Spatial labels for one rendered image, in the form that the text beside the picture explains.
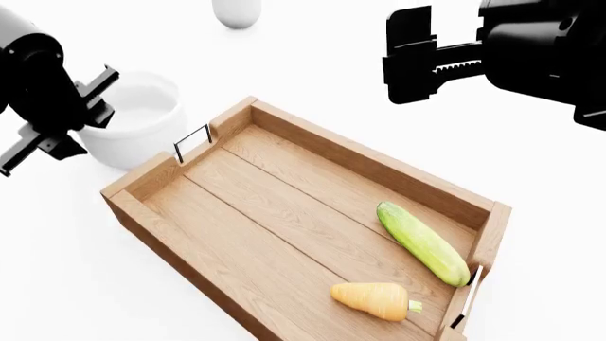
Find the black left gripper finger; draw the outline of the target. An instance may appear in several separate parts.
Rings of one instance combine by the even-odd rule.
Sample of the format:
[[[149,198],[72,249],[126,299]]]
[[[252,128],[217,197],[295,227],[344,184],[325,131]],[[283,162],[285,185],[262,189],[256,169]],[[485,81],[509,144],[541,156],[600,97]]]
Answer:
[[[108,90],[118,79],[119,73],[109,65],[89,84],[75,81],[74,85],[86,105],[86,125],[104,129],[114,115],[114,108],[102,98],[102,93]]]
[[[76,155],[86,155],[81,144],[69,134],[43,135],[26,124],[19,131],[20,140],[0,155],[0,174],[10,177],[10,173],[36,150],[41,150],[52,158],[62,161]]]

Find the orange carrot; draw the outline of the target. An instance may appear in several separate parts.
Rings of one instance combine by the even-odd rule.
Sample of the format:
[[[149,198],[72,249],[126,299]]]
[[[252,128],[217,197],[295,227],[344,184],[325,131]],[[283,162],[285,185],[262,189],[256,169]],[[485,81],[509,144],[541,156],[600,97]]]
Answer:
[[[350,309],[391,322],[423,310],[423,304],[411,300],[407,290],[396,283],[339,283],[330,286],[330,296]]]

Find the white round bowl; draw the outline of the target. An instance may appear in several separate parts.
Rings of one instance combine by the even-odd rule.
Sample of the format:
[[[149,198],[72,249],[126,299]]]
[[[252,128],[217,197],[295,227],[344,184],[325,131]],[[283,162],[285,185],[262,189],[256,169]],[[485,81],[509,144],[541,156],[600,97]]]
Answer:
[[[103,93],[115,109],[104,129],[85,127],[78,135],[88,152],[101,164],[131,170],[186,134],[187,116],[177,84],[156,73],[122,73]]]

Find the white rounded cylinder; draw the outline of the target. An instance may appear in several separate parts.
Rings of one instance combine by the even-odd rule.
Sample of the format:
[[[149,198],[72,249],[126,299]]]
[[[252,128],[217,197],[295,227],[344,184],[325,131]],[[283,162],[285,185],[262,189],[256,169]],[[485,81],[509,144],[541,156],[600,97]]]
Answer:
[[[262,0],[211,0],[215,17],[226,27],[247,29],[259,19]]]

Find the green zucchini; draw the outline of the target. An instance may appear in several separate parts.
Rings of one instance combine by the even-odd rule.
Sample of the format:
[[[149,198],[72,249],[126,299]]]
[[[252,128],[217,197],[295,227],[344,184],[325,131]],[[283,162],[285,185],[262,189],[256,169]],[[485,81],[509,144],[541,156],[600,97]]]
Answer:
[[[468,285],[471,272],[467,263],[430,226],[389,201],[376,206],[376,215],[389,235],[440,280],[455,288]]]

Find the wooden tray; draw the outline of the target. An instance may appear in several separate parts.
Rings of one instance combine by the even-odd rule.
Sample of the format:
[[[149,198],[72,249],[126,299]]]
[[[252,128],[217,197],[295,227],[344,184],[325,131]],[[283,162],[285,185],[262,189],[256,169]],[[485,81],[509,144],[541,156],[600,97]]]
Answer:
[[[511,209],[247,98],[102,190],[122,226],[260,341],[467,341],[468,285],[437,278],[380,224],[404,207],[490,271]],[[401,322],[350,309],[339,283],[396,283],[423,304]]]

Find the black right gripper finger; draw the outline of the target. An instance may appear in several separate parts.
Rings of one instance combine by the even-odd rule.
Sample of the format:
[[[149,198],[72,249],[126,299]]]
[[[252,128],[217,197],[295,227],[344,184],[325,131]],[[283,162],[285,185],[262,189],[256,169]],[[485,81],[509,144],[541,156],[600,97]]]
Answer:
[[[432,6],[400,9],[386,20],[388,57],[481,58],[482,43],[438,47],[432,33]]]
[[[484,74],[482,45],[409,44],[383,57],[383,81],[394,104],[423,101],[447,81]]]

